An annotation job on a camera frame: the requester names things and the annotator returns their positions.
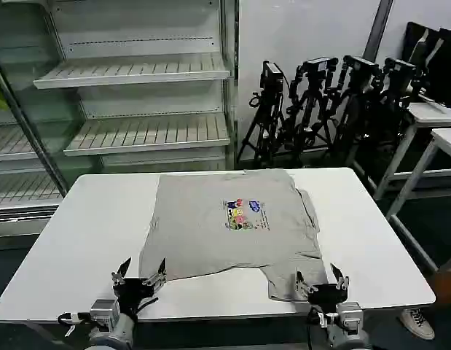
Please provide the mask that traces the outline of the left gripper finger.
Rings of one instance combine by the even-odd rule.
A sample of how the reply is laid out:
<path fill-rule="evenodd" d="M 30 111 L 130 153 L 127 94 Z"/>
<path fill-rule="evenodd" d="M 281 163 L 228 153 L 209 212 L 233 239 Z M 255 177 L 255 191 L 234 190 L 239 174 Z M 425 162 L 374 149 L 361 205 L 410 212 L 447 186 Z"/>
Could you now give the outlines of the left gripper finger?
<path fill-rule="evenodd" d="M 164 258 L 157 269 L 157 272 L 146 278 L 143 285 L 151 287 L 152 289 L 160 289 L 166 282 L 166 259 Z"/>
<path fill-rule="evenodd" d="M 127 258 L 117 269 L 116 272 L 111 273 L 113 287 L 121 287 L 126 285 L 125 275 L 130 267 L 131 258 Z"/>

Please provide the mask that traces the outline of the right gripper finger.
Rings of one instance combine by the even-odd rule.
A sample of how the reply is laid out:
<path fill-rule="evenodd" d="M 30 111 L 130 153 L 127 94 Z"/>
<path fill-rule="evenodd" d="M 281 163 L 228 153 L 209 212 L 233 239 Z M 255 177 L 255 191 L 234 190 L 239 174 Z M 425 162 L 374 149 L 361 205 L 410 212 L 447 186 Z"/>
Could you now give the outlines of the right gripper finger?
<path fill-rule="evenodd" d="M 348 276 L 345 276 L 342 271 L 333 263 L 330 264 L 332 273 L 336 279 L 334 284 L 330 285 L 330 290 L 334 292 L 346 291 L 350 284 L 350 279 Z"/>
<path fill-rule="evenodd" d="M 318 291 L 317 286 L 308 284 L 301 271 L 297 271 L 295 274 L 295 291 L 302 299 L 308 299 L 310 295 L 313 295 Z"/>

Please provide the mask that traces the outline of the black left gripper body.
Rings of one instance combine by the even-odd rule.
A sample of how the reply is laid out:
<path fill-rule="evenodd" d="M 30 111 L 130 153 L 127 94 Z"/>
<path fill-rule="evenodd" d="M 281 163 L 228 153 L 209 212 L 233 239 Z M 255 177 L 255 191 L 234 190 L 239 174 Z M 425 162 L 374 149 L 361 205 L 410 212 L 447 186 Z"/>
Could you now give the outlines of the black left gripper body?
<path fill-rule="evenodd" d="M 128 278 L 126 285 L 113 287 L 117 296 L 119 310 L 127 316 L 137 316 L 138 313 L 155 300 L 155 291 L 143 285 L 143 279 Z"/>

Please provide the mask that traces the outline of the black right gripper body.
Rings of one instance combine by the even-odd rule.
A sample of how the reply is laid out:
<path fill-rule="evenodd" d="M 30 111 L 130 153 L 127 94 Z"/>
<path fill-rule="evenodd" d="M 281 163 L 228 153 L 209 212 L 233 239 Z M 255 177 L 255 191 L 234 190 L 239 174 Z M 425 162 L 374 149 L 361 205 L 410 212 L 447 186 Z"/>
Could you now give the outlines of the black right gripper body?
<path fill-rule="evenodd" d="M 336 284 L 315 285 L 307 296 L 311 305 L 318 306 L 322 311 L 335 311 L 337 304 L 348 299 L 348 288 Z"/>

